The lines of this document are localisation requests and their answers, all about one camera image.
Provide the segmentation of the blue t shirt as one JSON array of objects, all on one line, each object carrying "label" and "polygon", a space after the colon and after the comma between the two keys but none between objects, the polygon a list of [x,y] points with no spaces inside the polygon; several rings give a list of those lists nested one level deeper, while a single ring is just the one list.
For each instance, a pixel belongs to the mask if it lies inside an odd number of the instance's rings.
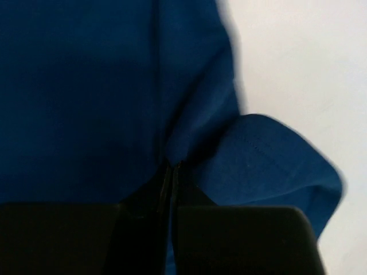
[{"label": "blue t shirt", "polygon": [[295,207],[320,236],[334,167],[242,115],[216,1],[2,1],[1,205],[119,203],[171,167],[218,206]]}]

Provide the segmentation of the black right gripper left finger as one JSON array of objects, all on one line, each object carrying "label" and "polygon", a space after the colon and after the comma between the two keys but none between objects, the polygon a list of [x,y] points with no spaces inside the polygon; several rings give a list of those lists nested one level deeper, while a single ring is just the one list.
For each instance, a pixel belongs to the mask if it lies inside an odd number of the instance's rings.
[{"label": "black right gripper left finger", "polygon": [[170,166],[119,203],[1,205],[2,274],[164,274]]}]

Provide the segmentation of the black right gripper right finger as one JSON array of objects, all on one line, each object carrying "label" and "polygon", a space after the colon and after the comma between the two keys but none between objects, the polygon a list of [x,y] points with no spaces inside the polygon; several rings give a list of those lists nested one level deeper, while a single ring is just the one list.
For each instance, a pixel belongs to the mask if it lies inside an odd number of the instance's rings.
[{"label": "black right gripper right finger", "polygon": [[182,166],[173,174],[177,274],[324,274],[313,230],[295,207],[218,206]]}]

